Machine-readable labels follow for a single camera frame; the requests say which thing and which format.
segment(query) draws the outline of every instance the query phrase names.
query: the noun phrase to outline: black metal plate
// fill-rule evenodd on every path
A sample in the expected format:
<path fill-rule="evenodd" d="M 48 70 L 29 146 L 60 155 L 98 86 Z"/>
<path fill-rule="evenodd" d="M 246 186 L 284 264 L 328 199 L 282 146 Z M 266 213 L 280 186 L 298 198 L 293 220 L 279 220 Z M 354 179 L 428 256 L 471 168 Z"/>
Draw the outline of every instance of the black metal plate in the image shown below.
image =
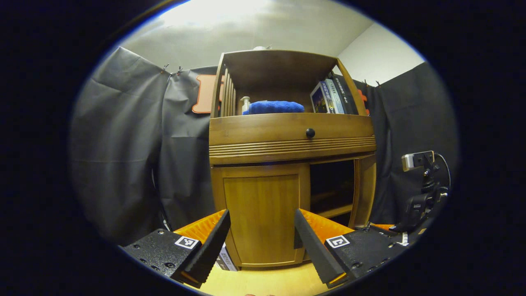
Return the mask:
<path fill-rule="evenodd" d="M 325 246 L 351 280 L 380 267 L 406 249 L 369 228 L 330 238 Z"/>
<path fill-rule="evenodd" d="M 157 229 L 123 249 L 150 268 L 177 279 L 176 271 L 182 270 L 200 247 L 199 240 Z"/>

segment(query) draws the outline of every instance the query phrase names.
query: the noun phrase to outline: blue towel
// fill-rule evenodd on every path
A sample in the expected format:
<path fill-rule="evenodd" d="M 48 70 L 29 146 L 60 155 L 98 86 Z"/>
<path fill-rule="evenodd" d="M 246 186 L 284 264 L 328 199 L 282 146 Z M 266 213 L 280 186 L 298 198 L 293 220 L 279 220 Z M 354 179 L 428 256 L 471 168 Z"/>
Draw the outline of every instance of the blue towel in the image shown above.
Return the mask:
<path fill-rule="evenodd" d="M 303 113 L 305 108 L 296 102 L 287 101 L 266 101 L 253 102 L 243 115 L 247 114 L 267 114 L 267 113 Z"/>

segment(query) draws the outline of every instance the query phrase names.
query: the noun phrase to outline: cabinet door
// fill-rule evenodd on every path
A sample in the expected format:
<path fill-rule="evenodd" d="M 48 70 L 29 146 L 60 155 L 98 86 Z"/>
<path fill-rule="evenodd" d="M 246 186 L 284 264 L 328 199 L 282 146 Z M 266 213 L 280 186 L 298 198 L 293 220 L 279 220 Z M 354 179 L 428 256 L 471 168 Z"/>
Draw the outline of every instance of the cabinet door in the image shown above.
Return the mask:
<path fill-rule="evenodd" d="M 232 261 L 242 267 L 300 263 L 294 249 L 294 212 L 310 209 L 309 165 L 261 165 L 211 169 L 216 208 L 230 210 L 226 238 Z"/>

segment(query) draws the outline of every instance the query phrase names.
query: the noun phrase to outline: wooden shelf unit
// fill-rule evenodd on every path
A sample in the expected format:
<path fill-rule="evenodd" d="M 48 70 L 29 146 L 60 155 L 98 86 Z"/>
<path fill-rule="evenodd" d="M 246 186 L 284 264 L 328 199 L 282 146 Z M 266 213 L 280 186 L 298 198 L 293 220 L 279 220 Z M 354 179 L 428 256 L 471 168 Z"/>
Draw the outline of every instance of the wooden shelf unit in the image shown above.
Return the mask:
<path fill-rule="evenodd" d="M 335 66 L 351 90 L 359 115 L 313 113 L 310 92 Z M 249 96 L 251 103 L 294 101 L 305 112 L 241 115 L 243 96 Z M 313 139 L 306 136 L 306 129 L 315 130 Z M 350 213 L 351 228 L 369 221 L 376 182 L 376 139 L 356 86 L 335 57 L 278 50 L 223 53 L 215 81 L 209 143 L 214 201 L 217 210 L 230 209 L 226 243 L 237 266 L 277 267 L 307 258 L 303 248 L 293 246 L 293 213 L 324 203 L 323 194 L 331 198 L 328 192 L 311 197 L 311 173 L 323 178 L 311 171 L 324 167 L 319 164 L 346 166 L 352 172 L 347 180 L 352 193 L 334 195 L 342 200 L 329 208 L 319 207 L 317 213 L 331 219 Z"/>

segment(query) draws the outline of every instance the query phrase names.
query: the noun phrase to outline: white wall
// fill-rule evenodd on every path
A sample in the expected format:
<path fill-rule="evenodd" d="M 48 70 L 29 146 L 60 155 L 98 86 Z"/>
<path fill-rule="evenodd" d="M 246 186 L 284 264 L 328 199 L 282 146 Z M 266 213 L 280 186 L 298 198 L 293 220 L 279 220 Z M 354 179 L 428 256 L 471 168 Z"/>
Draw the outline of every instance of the white wall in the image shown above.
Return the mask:
<path fill-rule="evenodd" d="M 338 57 L 354 80 L 376 86 L 424 62 L 410 45 L 385 27 L 374 23 Z"/>

